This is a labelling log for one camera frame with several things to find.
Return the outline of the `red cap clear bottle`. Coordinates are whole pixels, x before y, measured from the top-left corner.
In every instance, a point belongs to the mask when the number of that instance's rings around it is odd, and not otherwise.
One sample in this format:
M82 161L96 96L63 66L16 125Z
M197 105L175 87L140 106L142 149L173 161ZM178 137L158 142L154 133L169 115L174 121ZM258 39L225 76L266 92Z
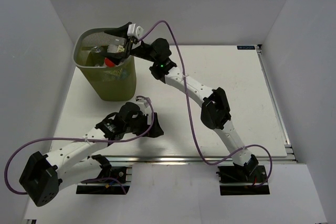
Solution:
M112 68L112 67L115 67L116 65L111 60L109 60L108 58L105 58L104 59L104 66Z

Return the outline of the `orange label juice bottle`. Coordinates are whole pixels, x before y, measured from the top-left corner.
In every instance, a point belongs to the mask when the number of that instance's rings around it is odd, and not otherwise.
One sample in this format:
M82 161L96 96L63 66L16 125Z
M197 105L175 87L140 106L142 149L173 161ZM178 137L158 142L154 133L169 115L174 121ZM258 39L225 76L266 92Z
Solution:
M107 48L107 52L108 53L113 53L113 54L124 52L124 47L122 45L110 44Z

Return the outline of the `clear bottle small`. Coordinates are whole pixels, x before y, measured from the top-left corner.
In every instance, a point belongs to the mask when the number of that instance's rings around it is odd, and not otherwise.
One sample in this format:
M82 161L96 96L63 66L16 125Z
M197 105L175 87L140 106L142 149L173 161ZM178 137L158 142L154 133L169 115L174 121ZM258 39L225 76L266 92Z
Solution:
M92 54L100 54L104 51L104 48L102 46L95 46L91 48L91 53Z

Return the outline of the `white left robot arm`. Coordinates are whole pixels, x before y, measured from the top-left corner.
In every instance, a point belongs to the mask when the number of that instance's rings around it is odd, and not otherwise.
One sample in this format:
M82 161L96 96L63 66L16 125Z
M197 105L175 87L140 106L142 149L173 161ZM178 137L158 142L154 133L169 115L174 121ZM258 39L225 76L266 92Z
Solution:
M37 207L52 201L59 191L83 181L111 182L119 179L120 170L97 152L120 141L125 134L157 138L164 134L158 115L145 99L127 102L108 114L80 141L42 154L33 153L23 170L19 183Z

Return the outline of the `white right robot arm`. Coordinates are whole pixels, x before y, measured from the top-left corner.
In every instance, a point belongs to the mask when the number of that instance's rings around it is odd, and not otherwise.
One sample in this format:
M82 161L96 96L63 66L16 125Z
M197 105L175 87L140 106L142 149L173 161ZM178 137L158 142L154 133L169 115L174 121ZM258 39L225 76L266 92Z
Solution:
M151 61L150 72L156 80L180 90L188 101L193 100L200 106L202 123L222 140L231 154L238 177L245 182L255 177L258 160L247 149L233 125L224 89L209 88L188 76L184 65L179 67L170 59L172 52L166 39L158 38L151 44L144 43L146 34L141 26L129 22L119 28L105 29L104 33L124 41L123 51L105 50L102 53L105 58L116 65L129 56Z

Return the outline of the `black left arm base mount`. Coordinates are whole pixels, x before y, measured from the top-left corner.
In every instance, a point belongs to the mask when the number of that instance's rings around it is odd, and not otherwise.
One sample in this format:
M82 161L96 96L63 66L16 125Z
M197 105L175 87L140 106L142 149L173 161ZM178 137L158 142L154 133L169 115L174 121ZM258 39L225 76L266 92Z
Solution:
M130 189L132 168L113 166L104 156L90 157L99 163L100 172L91 182L77 185L77 195L126 195Z

